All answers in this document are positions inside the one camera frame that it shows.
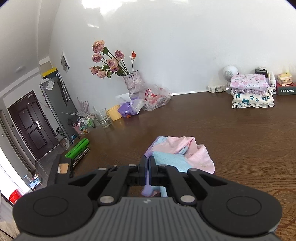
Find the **pink blue purple mesh garment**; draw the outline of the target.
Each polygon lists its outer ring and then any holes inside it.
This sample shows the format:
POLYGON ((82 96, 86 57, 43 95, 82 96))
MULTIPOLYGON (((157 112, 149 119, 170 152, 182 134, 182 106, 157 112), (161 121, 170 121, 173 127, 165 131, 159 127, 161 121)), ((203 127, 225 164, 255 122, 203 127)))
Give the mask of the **pink blue purple mesh garment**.
POLYGON ((145 157, 154 157, 156 165, 174 166, 180 172, 196 168, 214 174, 215 165, 205 147, 198 145, 194 137, 159 136, 145 152, 145 157))

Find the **green rolled mat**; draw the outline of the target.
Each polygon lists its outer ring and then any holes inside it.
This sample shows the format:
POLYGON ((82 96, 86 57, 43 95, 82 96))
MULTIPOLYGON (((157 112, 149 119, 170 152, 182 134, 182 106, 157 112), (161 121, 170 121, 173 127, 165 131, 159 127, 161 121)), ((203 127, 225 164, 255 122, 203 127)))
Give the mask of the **green rolled mat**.
POLYGON ((83 138, 66 155, 66 158, 75 159, 89 145, 88 138, 83 138))

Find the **yellow plastic cup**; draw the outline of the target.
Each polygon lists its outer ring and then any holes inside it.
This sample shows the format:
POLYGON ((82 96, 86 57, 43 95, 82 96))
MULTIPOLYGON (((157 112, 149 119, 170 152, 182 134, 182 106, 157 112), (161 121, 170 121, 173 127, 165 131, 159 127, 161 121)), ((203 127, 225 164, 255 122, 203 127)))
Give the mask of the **yellow plastic cup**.
POLYGON ((107 115, 111 118, 112 121, 119 120, 122 118, 122 115, 118 112, 120 105, 115 105, 107 110, 107 115))

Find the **clear glass tumbler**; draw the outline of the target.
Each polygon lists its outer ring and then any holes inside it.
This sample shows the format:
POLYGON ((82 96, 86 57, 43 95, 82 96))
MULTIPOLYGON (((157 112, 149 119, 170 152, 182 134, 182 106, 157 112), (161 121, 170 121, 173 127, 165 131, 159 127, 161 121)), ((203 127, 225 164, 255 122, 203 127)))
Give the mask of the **clear glass tumbler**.
POLYGON ((108 128, 111 125, 111 118, 108 116, 106 109, 96 111, 95 117, 103 128, 108 128))

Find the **purple plastic bag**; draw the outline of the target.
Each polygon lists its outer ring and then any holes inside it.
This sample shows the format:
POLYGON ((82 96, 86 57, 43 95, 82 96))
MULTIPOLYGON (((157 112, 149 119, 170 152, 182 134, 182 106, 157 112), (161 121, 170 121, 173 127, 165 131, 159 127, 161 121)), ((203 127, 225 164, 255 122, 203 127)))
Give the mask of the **purple plastic bag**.
POLYGON ((140 110, 144 106, 145 106, 145 100, 136 98, 136 99, 132 99, 131 101, 127 101, 123 103, 119 107, 118 112, 122 117, 127 118, 128 116, 139 114, 140 110))

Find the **red white plastic bag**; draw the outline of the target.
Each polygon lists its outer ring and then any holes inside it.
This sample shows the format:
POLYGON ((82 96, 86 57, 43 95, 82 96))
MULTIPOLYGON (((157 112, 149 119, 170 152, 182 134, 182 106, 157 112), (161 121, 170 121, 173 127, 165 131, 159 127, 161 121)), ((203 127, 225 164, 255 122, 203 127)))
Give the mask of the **red white plastic bag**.
POLYGON ((153 111, 166 105, 171 100, 171 92, 167 88, 156 84, 146 84, 139 97, 145 101, 143 109, 153 111))

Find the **purple wrapped flower vase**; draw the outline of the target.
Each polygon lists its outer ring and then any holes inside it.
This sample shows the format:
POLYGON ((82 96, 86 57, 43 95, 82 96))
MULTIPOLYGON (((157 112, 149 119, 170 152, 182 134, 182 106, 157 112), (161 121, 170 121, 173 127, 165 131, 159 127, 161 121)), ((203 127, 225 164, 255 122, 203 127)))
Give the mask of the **purple wrapped flower vase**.
POLYGON ((123 77, 128 89, 128 93, 131 99, 139 97, 139 93, 145 88, 144 81, 142 80, 140 73, 135 71, 123 77))

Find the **grey refrigerator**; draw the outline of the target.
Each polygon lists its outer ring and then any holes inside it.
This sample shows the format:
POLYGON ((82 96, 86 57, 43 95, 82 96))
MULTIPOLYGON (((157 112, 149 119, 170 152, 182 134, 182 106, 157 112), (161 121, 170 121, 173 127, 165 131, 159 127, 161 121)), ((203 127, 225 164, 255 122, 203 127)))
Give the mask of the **grey refrigerator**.
POLYGON ((77 122, 77 116, 73 115, 77 111, 69 95, 65 83, 61 79, 60 73, 56 70, 44 77, 40 83, 40 89, 43 93, 59 128, 65 137, 73 144, 72 136, 76 134, 74 123, 77 122))

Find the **white power strip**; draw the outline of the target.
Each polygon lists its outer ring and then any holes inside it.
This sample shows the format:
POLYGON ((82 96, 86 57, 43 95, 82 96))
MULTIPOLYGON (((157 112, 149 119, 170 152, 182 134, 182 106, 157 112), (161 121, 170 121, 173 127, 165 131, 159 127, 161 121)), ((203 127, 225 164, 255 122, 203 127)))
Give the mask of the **white power strip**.
POLYGON ((221 93, 226 91, 226 85, 209 85, 207 89, 210 93, 221 93))

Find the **dark brown entry door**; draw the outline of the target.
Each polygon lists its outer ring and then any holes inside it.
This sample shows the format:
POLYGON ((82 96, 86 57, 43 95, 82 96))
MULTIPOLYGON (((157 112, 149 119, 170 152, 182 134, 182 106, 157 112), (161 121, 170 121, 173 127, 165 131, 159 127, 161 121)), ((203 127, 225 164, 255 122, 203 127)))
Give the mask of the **dark brown entry door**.
POLYGON ((8 107, 8 111, 36 160, 43 158, 59 145, 34 91, 8 107))

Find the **dried pink rose bouquet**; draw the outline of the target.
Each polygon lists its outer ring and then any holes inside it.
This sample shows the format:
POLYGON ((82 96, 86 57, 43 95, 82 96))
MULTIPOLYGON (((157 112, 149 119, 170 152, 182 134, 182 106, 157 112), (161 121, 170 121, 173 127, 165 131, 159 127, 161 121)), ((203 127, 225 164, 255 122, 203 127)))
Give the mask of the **dried pink rose bouquet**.
POLYGON ((129 55, 132 65, 132 72, 130 72, 124 62, 125 54, 120 50, 116 50, 112 54, 105 46, 104 40, 94 41, 92 50, 92 61, 97 64, 89 68, 92 75, 104 79, 111 78, 112 75, 125 77, 134 73, 133 63, 137 57, 134 51, 129 55))

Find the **white teal floral folded cloth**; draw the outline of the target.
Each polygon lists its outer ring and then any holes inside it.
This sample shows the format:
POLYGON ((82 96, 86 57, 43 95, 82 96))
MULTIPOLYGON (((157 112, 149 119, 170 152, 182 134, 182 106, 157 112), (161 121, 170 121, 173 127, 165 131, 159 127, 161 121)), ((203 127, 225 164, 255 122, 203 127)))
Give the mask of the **white teal floral folded cloth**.
POLYGON ((231 90, 232 108, 272 108, 273 92, 269 89, 261 93, 231 90))

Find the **red plastic bucket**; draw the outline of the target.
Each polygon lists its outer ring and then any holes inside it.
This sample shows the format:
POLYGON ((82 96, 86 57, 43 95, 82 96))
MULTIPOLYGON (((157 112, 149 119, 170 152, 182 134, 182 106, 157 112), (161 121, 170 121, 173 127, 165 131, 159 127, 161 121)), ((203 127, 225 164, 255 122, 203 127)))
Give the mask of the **red plastic bucket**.
POLYGON ((22 197, 22 194, 18 189, 14 190, 10 196, 9 196, 9 201, 15 205, 15 203, 22 197))

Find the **white round desk fan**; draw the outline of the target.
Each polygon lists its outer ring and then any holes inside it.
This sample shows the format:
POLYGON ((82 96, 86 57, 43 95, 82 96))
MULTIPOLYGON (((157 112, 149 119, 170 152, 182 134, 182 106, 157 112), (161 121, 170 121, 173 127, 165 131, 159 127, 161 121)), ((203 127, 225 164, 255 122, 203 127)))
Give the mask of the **white round desk fan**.
POLYGON ((231 78, 233 78, 234 76, 236 76, 238 74, 239 74, 238 69, 233 65, 228 65, 223 68, 222 75, 223 75, 224 79, 228 82, 230 82, 231 78))

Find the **pink floral folded cloth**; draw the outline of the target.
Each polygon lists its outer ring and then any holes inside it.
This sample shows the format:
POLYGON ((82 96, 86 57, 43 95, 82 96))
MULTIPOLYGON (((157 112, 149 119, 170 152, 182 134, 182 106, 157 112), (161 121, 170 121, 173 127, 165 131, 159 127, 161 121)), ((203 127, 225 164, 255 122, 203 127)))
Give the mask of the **pink floral folded cloth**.
POLYGON ((265 91, 269 87, 262 74, 235 75, 230 80, 230 88, 242 90, 265 91))

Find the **white spray bottle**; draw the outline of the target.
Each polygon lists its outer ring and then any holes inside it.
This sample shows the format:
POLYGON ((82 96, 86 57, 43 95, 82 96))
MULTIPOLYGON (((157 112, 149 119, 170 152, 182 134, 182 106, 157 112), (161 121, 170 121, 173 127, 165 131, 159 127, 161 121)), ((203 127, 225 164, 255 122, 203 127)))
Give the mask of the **white spray bottle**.
POLYGON ((273 89, 273 94, 276 94, 276 79, 273 71, 269 73, 269 82, 270 82, 270 87, 273 89))

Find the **black box with white text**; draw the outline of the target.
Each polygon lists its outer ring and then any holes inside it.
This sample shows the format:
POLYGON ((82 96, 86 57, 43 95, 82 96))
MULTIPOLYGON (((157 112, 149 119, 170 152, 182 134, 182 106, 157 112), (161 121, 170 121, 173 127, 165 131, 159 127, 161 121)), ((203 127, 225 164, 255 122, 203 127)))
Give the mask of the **black box with white text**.
POLYGON ((276 84, 276 93, 277 95, 296 95, 296 85, 289 84, 289 85, 280 85, 276 84))

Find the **stack of yellow snack packs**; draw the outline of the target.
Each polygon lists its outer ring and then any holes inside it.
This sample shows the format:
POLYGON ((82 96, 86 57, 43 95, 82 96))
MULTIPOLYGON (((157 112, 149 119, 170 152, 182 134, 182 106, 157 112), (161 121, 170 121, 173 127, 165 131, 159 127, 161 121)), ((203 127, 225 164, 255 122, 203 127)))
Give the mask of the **stack of yellow snack packs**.
POLYGON ((292 75, 289 72, 278 74, 276 81, 281 86, 292 84, 292 75))

